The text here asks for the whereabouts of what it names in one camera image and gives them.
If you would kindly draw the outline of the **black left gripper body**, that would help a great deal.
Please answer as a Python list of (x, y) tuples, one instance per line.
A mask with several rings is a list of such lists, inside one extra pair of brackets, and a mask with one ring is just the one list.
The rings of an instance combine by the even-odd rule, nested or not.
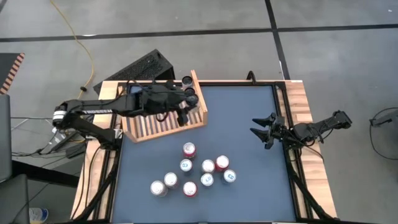
[(152, 83), (142, 86), (137, 84), (141, 90), (136, 94), (136, 115), (148, 116), (153, 114), (165, 114), (178, 110), (179, 104), (186, 100), (184, 92), (167, 91), (165, 83)]

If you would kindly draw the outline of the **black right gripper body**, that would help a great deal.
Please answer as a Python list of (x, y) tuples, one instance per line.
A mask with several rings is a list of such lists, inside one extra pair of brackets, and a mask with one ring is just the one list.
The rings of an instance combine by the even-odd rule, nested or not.
[(271, 114), (268, 117), (268, 130), (266, 134), (266, 149), (270, 149), (274, 145), (274, 140), (278, 140), (284, 144), (293, 144), (294, 138), (290, 135), (290, 131), (283, 124), (284, 117)]

